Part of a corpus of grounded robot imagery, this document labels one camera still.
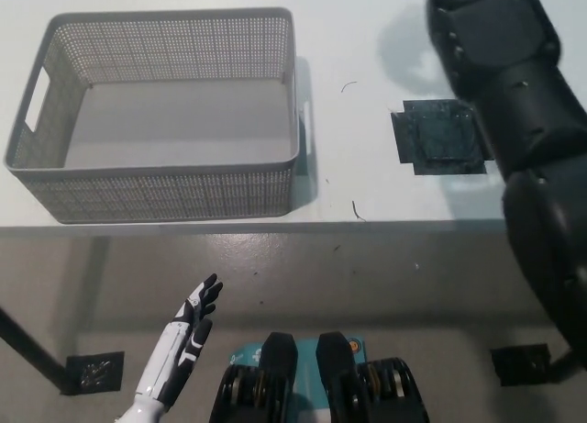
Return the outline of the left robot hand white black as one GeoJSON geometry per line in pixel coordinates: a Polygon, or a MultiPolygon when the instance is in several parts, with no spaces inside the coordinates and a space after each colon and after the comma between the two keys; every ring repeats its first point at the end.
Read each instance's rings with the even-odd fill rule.
{"type": "Polygon", "coordinates": [[[183,301],[165,326],[138,382],[136,393],[171,408],[191,376],[212,328],[223,284],[212,274],[183,301]]]}

